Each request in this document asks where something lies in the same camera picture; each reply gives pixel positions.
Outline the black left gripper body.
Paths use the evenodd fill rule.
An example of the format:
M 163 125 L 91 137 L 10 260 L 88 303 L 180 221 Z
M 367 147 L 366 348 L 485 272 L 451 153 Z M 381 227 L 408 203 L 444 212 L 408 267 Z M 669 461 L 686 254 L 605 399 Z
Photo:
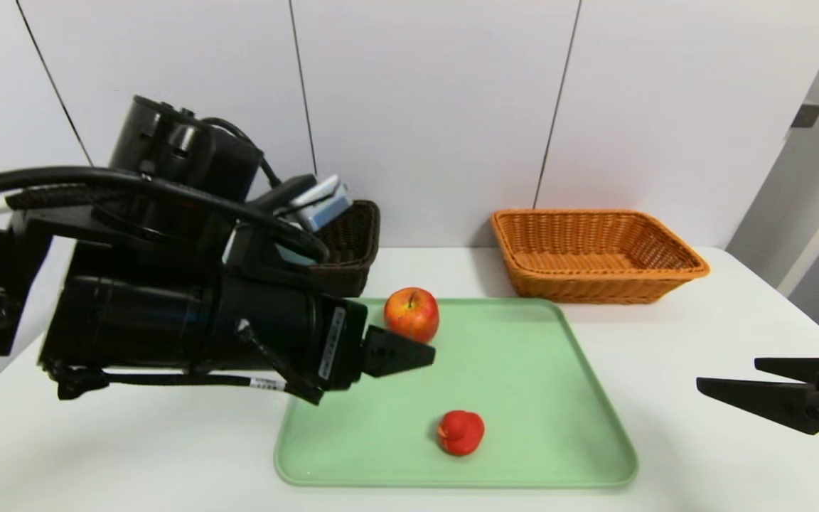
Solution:
M 312 284 L 225 275 L 218 369 L 275 370 L 289 393 L 345 391 L 361 377 L 367 316 Z

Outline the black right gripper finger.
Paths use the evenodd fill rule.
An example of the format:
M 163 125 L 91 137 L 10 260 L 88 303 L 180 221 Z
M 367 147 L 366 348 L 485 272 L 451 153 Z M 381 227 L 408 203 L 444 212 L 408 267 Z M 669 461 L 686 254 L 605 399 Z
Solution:
M 812 383 L 696 379 L 708 398 L 809 435 L 819 433 L 819 391 Z
M 816 383 L 819 358 L 755 358 L 754 368 L 793 381 Z

